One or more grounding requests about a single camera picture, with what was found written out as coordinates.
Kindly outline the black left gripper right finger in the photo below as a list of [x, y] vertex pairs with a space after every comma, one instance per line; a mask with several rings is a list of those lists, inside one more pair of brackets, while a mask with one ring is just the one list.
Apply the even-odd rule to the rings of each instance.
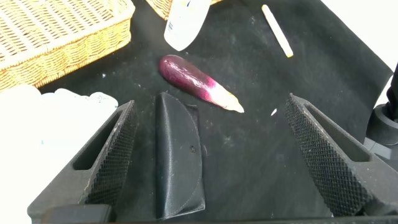
[[397, 215], [396, 170], [303, 98], [290, 94], [285, 116], [334, 215]]

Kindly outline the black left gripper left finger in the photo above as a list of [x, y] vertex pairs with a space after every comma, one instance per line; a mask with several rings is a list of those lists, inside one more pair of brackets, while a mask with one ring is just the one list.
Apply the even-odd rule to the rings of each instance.
[[32, 223], [62, 205], [115, 206], [126, 181], [137, 129], [133, 100], [116, 111], [28, 206]]

